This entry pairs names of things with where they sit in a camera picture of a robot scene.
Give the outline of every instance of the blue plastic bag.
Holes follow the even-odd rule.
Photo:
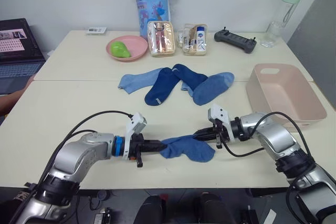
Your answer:
[[[147,39],[149,21],[169,21],[168,0],[136,0],[139,14],[140,36]]]

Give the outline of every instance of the robotic arm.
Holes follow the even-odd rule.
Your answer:
[[[336,223],[336,184],[301,149],[295,138],[271,118],[264,119],[250,135],[264,115],[253,113],[231,121],[228,113],[214,104],[208,111],[213,127],[197,131],[195,136],[204,141],[216,139],[217,148],[222,148],[226,142],[234,142],[235,138],[241,141],[256,138],[276,162],[277,171],[283,172],[290,184],[294,183],[295,199],[308,223]]]
[[[137,167],[142,167],[141,152],[159,152],[166,148],[159,140],[144,140],[141,131],[146,124],[146,119],[136,113],[126,127],[125,137],[96,132],[66,144],[16,223],[26,223],[32,218],[64,219],[79,183],[99,160],[122,156],[123,159],[136,159]]]

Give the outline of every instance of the pink plate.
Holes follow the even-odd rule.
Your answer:
[[[125,44],[128,51],[131,53],[130,58],[118,58],[112,55],[110,48],[111,48],[111,44],[115,41],[120,41]],[[121,36],[121,37],[111,40],[106,46],[106,52],[113,59],[116,59],[116,60],[134,61],[134,60],[139,59],[141,56],[145,54],[145,52],[147,51],[147,47],[148,47],[148,43],[144,38],[140,36],[126,35],[126,36]]]

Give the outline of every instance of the water bottle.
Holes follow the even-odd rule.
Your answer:
[[[262,46],[271,48],[275,45],[277,39],[281,37],[282,29],[287,25],[299,2],[300,0],[282,0],[273,21],[269,24],[265,36],[260,42]]]

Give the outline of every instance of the laptop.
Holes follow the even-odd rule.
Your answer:
[[[0,20],[0,94],[24,88],[44,63],[25,18]]]

